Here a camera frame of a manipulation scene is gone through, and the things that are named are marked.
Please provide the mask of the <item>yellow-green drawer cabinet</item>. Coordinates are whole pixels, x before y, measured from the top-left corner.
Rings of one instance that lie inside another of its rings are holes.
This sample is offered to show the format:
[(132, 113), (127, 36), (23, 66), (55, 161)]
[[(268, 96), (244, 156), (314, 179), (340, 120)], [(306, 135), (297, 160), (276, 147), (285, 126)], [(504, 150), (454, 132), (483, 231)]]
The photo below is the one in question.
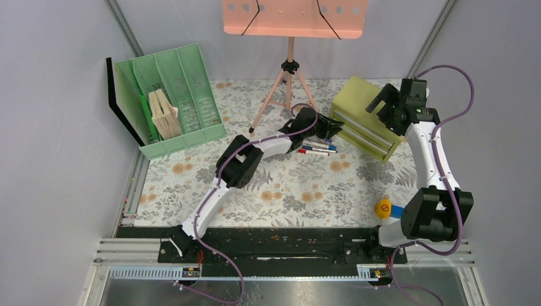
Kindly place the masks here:
[(366, 107), (381, 88), (358, 76), (352, 76), (336, 94), (330, 107), (330, 117), (344, 123), (338, 133), (346, 142), (386, 163), (403, 137), (387, 129), (376, 115), (382, 106), (369, 113)]

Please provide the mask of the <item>purple 52-storey treehouse book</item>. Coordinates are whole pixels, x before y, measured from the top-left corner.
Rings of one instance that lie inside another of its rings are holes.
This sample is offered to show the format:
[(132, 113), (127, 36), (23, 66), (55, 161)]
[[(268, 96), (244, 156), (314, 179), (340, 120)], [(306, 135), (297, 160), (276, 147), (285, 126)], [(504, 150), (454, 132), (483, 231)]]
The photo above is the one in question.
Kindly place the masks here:
[(152, 122), (156, 126), (156, 129), (164, 140), (170, 139), (172, 135), (156, 91), (149, 93), (149, 104), (151, 107)]

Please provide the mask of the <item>green plastic folder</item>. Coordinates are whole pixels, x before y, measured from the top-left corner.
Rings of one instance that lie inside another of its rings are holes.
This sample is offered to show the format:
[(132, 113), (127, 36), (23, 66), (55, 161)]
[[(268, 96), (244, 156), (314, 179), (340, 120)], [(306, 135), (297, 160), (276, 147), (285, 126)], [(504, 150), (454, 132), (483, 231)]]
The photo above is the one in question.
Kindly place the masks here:
[(138, 78), (135, 74), (135, 64), (134, 59), (129, 60), (129, 67), (132, 74), (133, 81), (135, 83), (135, 87), (137, 88), (138, 97), (140, 100), (140, 103), (142, 105), (143, 114), (145, 117), (145, 123), (147, 127), (149, 128), (149, 135), (150, 135), (150, 143), (157, 143), (160, 141), (158, 130), (156, 129), (156, 126), (154, 125), (151, 117), (151, 111), (149, 107), (148, 99), (145, 96), (145, 93), (143, 91), (142, 86), (140, 85), (140, 82), (138, 81)]

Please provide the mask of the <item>white sketch pad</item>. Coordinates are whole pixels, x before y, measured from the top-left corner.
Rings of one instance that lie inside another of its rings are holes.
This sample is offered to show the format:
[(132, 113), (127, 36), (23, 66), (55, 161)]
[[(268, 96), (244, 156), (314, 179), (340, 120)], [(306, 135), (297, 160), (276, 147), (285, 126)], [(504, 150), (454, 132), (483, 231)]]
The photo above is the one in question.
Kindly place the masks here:
[(107, 71), (108, 105), (127, 129), (128, 133), (143, 147), (150, 144), (149, 128), (132, 78), (129, 60), (114, 62), (105, 59)]

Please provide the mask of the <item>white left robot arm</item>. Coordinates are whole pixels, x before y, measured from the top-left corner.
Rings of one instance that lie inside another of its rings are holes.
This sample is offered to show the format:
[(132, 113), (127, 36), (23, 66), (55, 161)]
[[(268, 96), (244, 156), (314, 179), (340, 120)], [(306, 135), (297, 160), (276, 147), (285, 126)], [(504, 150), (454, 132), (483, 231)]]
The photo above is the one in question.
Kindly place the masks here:
[(343, 122), (328, 118), (305, 103), (298, 105), (302, 107), (300, 111), (274, 134), (259, 140), (238, 135), (232, 140), (216, 162), (215, 176), (204, 198), (168, 237), (181, 261), (196, 258), (198, 246), (194, 240), (204, 236), (219, 208), (231, 194), (248, 184), (263, 159), (289, 154), (312, 136), (325, 140), (342, 131)]

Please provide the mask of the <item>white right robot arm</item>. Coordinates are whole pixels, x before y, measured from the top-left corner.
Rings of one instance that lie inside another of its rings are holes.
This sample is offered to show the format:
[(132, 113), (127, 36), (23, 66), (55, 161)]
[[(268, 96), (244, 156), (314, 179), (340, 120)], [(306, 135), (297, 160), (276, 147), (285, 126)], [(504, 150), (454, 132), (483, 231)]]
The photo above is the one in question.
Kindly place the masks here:
[(390, 256), (391, 247), (423, 240), (458, 241), (474, 204), (473, 195), (461, 189), (448, 165), (441, 141), (443, 122), (426, 104), (427, 82), (405, 78), (400, 88), (386, 84), (366, 107), (387, 129), (406, 138), (418, 187), (398, 221), (380, 226), (378, 238), (367, 243), (367, 257), (376, 263)]

